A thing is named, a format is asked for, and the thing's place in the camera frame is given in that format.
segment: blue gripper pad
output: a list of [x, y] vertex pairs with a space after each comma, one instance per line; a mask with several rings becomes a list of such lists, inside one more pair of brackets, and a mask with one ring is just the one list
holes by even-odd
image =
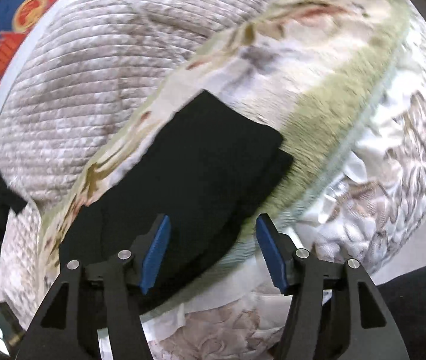
[[259, 248], [262, 250], [274, 286], [284, 294], [288, 288], [287, 267], [271, 231], [277, 232], [275, 225], [267, 214], [261, 214], [256, 219], [256, 239]]
[[156, 276], [160, 270], [161, 261], [170, 240], [170, 233], [170, 218], [165, 215], [151, 243], [150, 249], [143, 260], [142, 280], [139, 283], [139, 287], [142, 289], [144, 295], [155, 285]]

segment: quilted blanket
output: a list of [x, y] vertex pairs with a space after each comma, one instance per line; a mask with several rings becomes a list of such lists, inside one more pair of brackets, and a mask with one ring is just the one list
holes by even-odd
[[[62, 66], [58, 61], [56, 68]], [[412, 83], [402, 81], [405, 69], [414, 71], [418, 85], [414, 91], [390, 95], [394, 88]], [[102, 85], [107, 87], [108, 80]], [[21, 308], [24, 325], [58, 275], [58, 245], [79, 208], [118, 182], [161, 126], [201, 88], [282, 132], [283, 149], [297, 161], [262, 211], [269, 212], [281, 230], [311, 225], [319, 212], [319, 225], [305, 232], [313, 235], [308, 247], [318, 256], [341, 260], [352, 255], [375, 270], [426, 216], [424, 21], [407, 0], [277, 0], [248, 23], [214, 35], [169, 74], [40, 222], [30, 214], [8, 221], [9, 236], [18, 234], [21, 223], [22, 236], [27, 234], [38, 248], [35, 265], [20, 265], [13, 242], [0, 262], [0, 297]], [[370, 135], [378, 137], [380, 149], [364, 142]], [[351, 171], [352, 164], [358, 165], [351, 153], [361, 160], [366, 175]], [[395, 168], [385, 171], [385, 164]], [[327, 210], [326, 201], [332, 202]], [[318, 202], [322, 208], [312, 210]], [[30, 203], [38, 214], [35, 202]], [[348, 218], [345, 211], [365, 220]], [[370, 220], [373, 230], [363, 226]], [[217, 266], [143, 320], [188, 305], [189, 299], [254, 256], [252, 228], [252, 221], [246, 223], [237, 245]], [[21, 286], [9, 279], [13, 272], [25, 279]], [[250, 285], [247, 291], [254, 288]]]
[[270, 0], [76, 0], [23, 66], [0, 115], [0, 169], [45, 212], [160, 80]]

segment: gold emblem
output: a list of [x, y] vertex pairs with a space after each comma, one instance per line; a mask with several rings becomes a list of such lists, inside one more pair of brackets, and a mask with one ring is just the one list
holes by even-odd
[[48, 0], [25, 0], [18, 7], [11, 26], [14, 32], [24, 33], [30, 30], [46, 10]]

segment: black cloth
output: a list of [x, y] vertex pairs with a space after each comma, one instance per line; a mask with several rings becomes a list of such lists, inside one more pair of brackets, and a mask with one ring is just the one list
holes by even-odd
[[400, 330], [410, 360], [426, 360], [426, 267], [378, 289]]
[[26, 207], [26, 204], [26, 200], [8, 188], [5, 180], [0, 176], [0, 242], [3, 242], [3, 237], [5, 237], [10, 209], [15, 214], [19, 214]]
[[82, 207], [60, 245], [60, 264], [104, 261], [146, 233], [158, 213], [172, 224], [155, 288], [140, 312], [157, 307], [233, 246], [291, 167], [282, 136], [203, 91], [176, 113], [153, 144], [97, 202]]

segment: folded black cloth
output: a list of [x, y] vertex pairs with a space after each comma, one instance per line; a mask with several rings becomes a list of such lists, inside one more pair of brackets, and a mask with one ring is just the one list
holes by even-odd
[[289, 170], [272, 128], [203, 91], [97, 202], [82, 207], [60, 245], [60, 263], [101, 262], [145, 234], [158, 213], [172, 224], [155, 288], [140, 311], [158, 306], [218, 261]]
[[0, 175], [0, 243], [5, 237], [6, 224], [10, 209], [19, 214], [26, 207], [26, 200], [8, 188], [5, 180]]

